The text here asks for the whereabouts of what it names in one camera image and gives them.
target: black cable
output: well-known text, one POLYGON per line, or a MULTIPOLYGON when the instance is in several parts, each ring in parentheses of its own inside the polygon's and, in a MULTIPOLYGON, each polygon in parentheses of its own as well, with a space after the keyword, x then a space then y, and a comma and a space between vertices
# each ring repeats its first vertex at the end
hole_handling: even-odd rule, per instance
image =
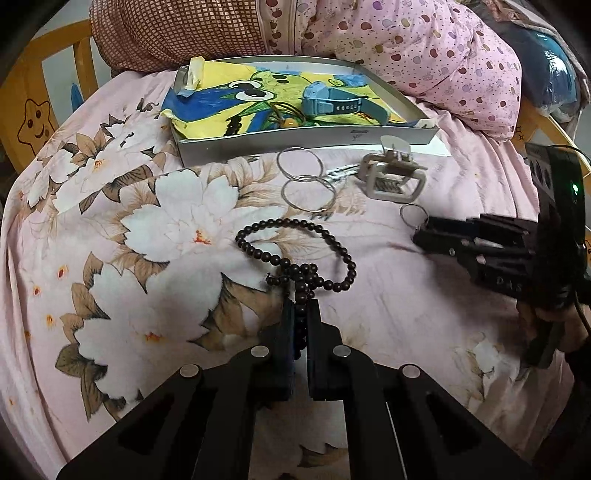
POLYGON ((589 337, 591 338, 591 327, 589 326, 589 322, 587 321, 587 317, 585 316, 585 313, 583 312, 583 308, 579 302, 579 296, 577 295, 576 292, 574 292, 574 308, 577 310, 577 313, 579 314, 579 317, 581 318, 581 322, 583 322, 583 326, 585 327, 585 330, 587 330, 587 333, 589 334, 589 337))
POLYGON ((584 156, 589 161, 589 163, 591 163, 591 158, 589 158, 589 156, 583 150, 573 147, 572 145, 548 145, 548 148, 569 148, 571 150, 575 150, 584 156))

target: yellow bead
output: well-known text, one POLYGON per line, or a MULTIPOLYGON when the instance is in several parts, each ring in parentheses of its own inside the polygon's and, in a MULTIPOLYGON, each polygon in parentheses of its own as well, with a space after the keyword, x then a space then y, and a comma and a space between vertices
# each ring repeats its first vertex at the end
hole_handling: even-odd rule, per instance
POLYGON ((285 120, 283 120, 281 122, 281 128, 293 128, 293 127, 299 127, 300 124, 294 120, 293 118, 286 118, 285 120))

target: human hand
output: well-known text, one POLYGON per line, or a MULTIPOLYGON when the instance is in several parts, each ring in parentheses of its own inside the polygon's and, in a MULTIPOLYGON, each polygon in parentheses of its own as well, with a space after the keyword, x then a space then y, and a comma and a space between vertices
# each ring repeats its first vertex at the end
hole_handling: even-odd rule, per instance
MULTIPOLYGON (((581 308, 585 317, 591 318, 589 306, 581 305, 581 308)), ((558 350, 564 353, 574 352, 581 348, 589 335, 574 305, 564 310, 548 311, 534 309, 528 303, 518 301, 517 311, 528 342, 537 336, 535 326, 538 319, 546 322, 564 322, 564 336, 558 345, 558 350)))

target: floral bedsheet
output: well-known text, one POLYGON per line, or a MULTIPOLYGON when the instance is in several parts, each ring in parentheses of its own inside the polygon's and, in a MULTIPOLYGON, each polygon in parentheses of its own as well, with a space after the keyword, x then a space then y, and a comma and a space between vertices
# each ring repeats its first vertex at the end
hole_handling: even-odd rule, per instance
MULTIPOLYGON (((256 344, 281 302, 264 283, 269 265, 247 258, 233 237, 262 219, 310 219, 281 198, 285 177, 273 154, 182 167, 159 115, 173 78, 113 79, 53 135, 9 195, 0 242, 0 407, 48 478, 181 365, 212 367, 256 344)), ((535 190, 510 143, 421 107, 438 116, 452 153, 417 156, 429 166, 421 204, 431 214, 535 216, 535 190)), ((304 155, 285 165, 309 173, 314 163, 304 155)), ((363 152, 319 155, 330 168, 363 152)), ((322 204, 308 188, 292 194, 322 204)), ((530 457, 566 403, 570 371, 559 355, 545 371, 521 366, 514 302, 471 285, 453 259, 422 254, 399 208, 368 199, 350 178, 315 218, 359 272, 348 292, 319 292, 324 321, 379 363, 419 364, 530 457)), ((314 261, 326 278, 345 274, 322 239, 283 228, 254 238, 273 254, 314 261)), ((342 406, 307 398, 304 358, 295 398, 258 414, 252 478, 349 477, 342 406)))

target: white plastic clip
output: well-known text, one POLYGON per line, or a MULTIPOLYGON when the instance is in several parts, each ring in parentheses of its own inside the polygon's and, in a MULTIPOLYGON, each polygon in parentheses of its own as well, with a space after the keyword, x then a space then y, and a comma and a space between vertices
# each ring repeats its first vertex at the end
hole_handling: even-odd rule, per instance
POLYGON ((383 154, 364 156, 357 177, 366 184, 365 194, 376 200, 412 203, 423 191, 427 176, 423 167, 413 160, 410 144, 401 138, 384 135, 381 138, 383 154), (418 180, 413 190, 411 179, 418 180))

